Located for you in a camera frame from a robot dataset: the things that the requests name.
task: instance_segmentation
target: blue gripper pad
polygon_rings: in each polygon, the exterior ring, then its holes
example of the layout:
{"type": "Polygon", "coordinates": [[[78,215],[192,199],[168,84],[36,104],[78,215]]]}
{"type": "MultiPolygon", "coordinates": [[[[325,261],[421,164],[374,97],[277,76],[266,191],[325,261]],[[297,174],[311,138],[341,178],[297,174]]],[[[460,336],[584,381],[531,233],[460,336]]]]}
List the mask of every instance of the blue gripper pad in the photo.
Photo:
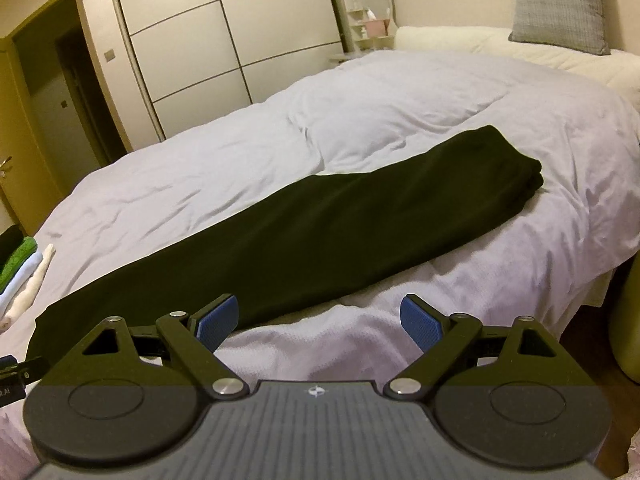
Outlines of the blue gripper pad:
{"type": "Polygon", "coordinates": [[[440,322],[427,314],[408,296],[402,298],[400,303],[400,323],[423,352],[444,337],[440,322]]]}
{"type": "Polygon", "coordinates": [[[17,359],[12,355],[0,357],[0,372],[9,366],[15,366],[18,364],[17,359]]]}
{"type": "Polygon", "coordinates": [[[197,321],[194,335],[213,353],[238,326],[239,317],[238,300],[231,296],[197,321]]]}

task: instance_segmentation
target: folded clothes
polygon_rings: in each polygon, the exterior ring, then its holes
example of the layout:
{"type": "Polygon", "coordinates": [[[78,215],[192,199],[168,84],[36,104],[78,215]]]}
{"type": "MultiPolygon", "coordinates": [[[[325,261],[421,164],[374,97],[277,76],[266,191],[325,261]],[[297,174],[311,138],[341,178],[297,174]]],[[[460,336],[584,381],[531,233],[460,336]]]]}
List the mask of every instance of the folded clothes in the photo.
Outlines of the folded clothes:
{"type": "Polygon", "coordinates": [[[38,244],[36,243],[36,240],[27,236],[22,240],[20,246],[11,253],[11,256],[9,256],[9,259],[4,264],[2,271],[0,272],[0,294],[4,293],[4,290],[7,288],[16,272],[18,272],[22,264],[27,261],[37,248],[38,244]]]}
{"type": "Polygon", "coordinates": [[[12,225],[0,235],[0,266],[3,266],[9,256],[20,247],[23,238],[24,235],[17,225],[12,225]]]}
{"type": "Polygon", "coordinates": [[[307,176],[49,305],[27,356],[54,365],[107,316],[151,325],[226,292],[238,330],[341,298],[497,228],[541,170],[484,126],[369,173],[307,176]]]}
{"type": "Polygon", "coordinates": [[[47,248],[44,249],[40,265],[33,275],[22,284],[18,292],[16,292],[12,300],[9,302],[6,312],[4,313],[4,317],[0,320],[0,333],[8,330],[11,325],[14,324],[15,321],[33,304],[33,301],[40,290],[40,286],[44,281],[44,275],[46,274],[47,269],[49,269],[49,264],[51,263],[51,259],[55,253],[56,249],[52,244],[49,244],[47,248]]]}
{"type": "Polygon", "coordinates": [[[18,269],[18,272],[15,273],[15,276],[12,277],[4,292],[0,294],[0,314],[2,316],[4,316],[4,313],[9,306],[9,302],[14,298],[20,287],[23,286],[36,271],[42,261],[42,258],[43,256],[40,251],[36,251],[29,256],[27,261],[22,264],[20,269],[18,269]]]}

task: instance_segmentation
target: gray pillow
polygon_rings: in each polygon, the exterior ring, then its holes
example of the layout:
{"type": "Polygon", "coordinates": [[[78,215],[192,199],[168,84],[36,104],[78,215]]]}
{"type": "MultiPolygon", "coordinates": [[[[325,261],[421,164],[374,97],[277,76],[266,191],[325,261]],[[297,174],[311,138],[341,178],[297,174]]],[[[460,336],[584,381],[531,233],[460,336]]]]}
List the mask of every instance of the gray pillow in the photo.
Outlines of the gray pillow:
{"type": "Polygon", "coordinates": [[[564,46],[598,56],[610,54],[602,0],[516,0],[509,39],[564,46]]]}

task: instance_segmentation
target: stack of folded clothes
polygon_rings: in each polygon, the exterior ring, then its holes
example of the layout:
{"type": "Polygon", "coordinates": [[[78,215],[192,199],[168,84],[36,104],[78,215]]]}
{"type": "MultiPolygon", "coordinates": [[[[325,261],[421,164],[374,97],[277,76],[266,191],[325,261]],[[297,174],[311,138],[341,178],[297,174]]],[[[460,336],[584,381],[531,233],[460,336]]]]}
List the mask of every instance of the stack of folded clothes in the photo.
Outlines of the stack of folded clothes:
{"type": "Polygon", "coordinates": [[[0,332],[7,330],[32,304],[55,249],[41,252],[34,238],[17,225],[0,235],[0,332]]]}

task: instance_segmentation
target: white duvet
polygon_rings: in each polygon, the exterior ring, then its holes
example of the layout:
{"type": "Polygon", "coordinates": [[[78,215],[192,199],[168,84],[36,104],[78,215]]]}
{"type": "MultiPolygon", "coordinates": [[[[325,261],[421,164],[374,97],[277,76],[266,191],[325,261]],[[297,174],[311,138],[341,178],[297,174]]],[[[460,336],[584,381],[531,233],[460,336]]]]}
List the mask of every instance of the white duvet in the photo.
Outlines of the white duvet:
{"type": "MultiPolygon", "coordinates": [[[[371,171],[485,124],[542,162],[545,183],[520,215],[366,290],[235,334],[216,355],[251,384],[382,383],[419,355],[399,322],[407,293],[486,324],[535,316],[559,336],[590,282],[638,250],[640,116],[613,91],[559,70],[384,51],[86,177],[36,235],[56,257],[34,305],[0,336],[0,356],[23,359],[35,318],[65,294],[291,182],[371,171]]],[[[0,410],[2,478],[31,456],[21,408],[0,410]]]]}

